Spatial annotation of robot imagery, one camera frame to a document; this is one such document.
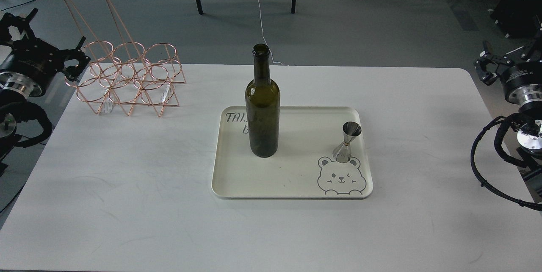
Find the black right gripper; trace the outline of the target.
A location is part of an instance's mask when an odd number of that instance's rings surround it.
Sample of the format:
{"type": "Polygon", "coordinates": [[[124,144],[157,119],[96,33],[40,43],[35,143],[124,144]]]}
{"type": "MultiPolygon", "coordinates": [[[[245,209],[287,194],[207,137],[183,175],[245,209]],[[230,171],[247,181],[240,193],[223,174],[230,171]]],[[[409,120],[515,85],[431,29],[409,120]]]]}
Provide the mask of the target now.
{"type": "Polygon", "coordinates": [[[500,78],[504,98],[511,104],[540,102],[542,98],[542,23],[540,18],[536,20],[538,30],[521,50],[525,62],[515,65],[507,56],[495,55],[488,41],[482,41],[480,58],[474,61],[476,74],[486,86],[500,78]]]}

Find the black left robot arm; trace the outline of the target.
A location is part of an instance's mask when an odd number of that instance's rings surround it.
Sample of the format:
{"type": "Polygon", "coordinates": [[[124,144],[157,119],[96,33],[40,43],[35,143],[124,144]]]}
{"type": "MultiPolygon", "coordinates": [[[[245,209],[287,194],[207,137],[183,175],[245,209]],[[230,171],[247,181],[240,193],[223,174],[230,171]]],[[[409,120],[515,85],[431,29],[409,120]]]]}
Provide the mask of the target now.
{"type": "Polygon", "coordinates": [[[85,37],[75,48],[64,50],[37,38],[30,26],[37,12],[34,8],[26,17],[5,13],[1,19],[1,44],[11,49],[0,68],[2,159],[12,149],[31,147],[52,134],[53,125],[46,112],[29,98],[44,96],[58,73],[68,81],[79,81],[90,62],[82,50],[85,37]],[[17,124],[27,121],[38,121],[42,133],[23,139],[17,134],[17,124]]]}

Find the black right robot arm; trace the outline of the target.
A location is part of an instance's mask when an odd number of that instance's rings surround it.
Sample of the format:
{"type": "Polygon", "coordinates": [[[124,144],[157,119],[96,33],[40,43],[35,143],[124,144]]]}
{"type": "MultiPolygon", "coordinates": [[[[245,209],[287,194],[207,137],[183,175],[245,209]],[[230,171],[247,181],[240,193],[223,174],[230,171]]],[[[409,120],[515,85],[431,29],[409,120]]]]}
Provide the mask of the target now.
{"type": "Polygon", "coordinates": [[[541,30],[536,31],[528,44],[503,56],[495,55],[489,42],[484,41],[480,58],[473,65],[478,79],[485,85],[499,80],[505,101],[519,109],[508,116],[492,119],[476,136],[470,150],[472,172],[481,187],[493,194],[523,208],[541,211],[540,203],[517,199],[490,184],[478,171],[475,160],[479,142],[492,127],[497,127],[493,141],[496,154],[508,164],[527,169],[523,181],[533,184],[536,194],[541,195],[541,30]]]}

